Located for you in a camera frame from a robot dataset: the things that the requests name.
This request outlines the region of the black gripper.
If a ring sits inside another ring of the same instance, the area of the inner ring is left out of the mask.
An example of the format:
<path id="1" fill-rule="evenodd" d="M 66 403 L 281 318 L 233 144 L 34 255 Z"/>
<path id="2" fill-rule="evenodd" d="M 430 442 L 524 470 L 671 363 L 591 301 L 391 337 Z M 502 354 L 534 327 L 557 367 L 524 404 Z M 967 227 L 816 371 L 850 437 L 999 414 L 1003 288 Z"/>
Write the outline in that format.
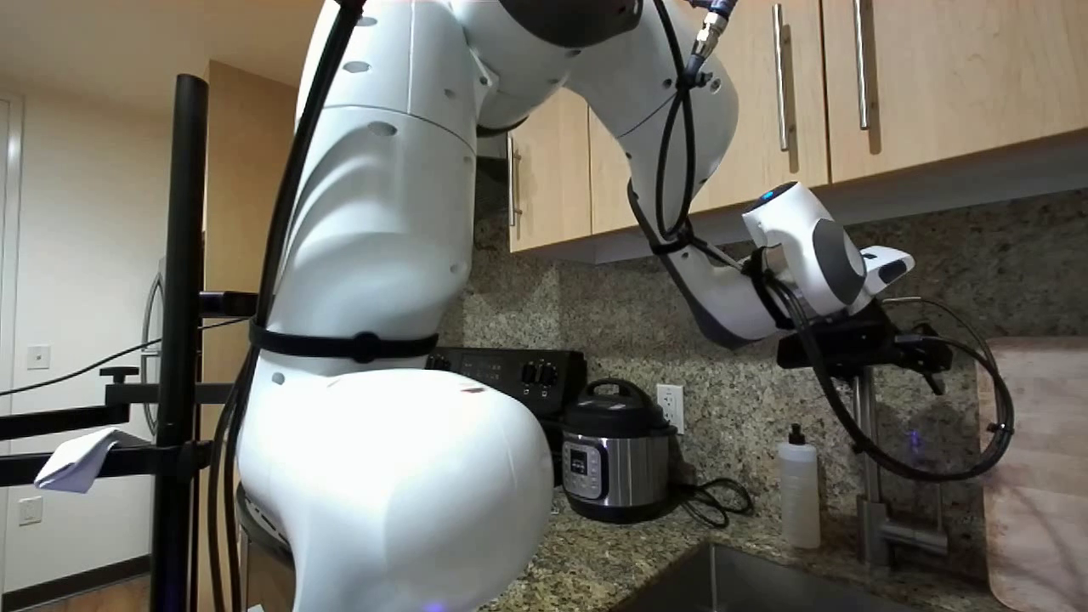
<path id="1" fill-rule="evenodd" d="M 858 318 L 816 323 L 779 343 L 777 363 L 787 371 L 824 367 L 829 377 L 850 381 L 865 367 L 904 367 L 944 393 L 941 376 L 951 367 L 951 347 L 928 327 L 899 327 L 884 306 Z"/>

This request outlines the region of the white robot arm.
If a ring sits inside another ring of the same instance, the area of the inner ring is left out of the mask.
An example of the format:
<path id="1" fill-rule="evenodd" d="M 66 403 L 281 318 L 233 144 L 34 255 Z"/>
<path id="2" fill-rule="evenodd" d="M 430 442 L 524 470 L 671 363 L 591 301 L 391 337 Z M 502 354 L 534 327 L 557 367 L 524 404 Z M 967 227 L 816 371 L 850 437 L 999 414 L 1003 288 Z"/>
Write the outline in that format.
<path id="1" fill-rule="evenodd" d="M 907 277 L 802 184 L 747 212 L 745 262 L 694 240 L 737 97 L 731 0 L 322 0 L 253 320 L 244 496 L 280 526 L 292 612 L 475 612 L 536 552 L 551 449 L 516 398 L 430 354 L 473 267 L 475 146 L 556 93 L 629 159 L 629 206 L 696 327 L 745 347 L 865 312 Z"/>

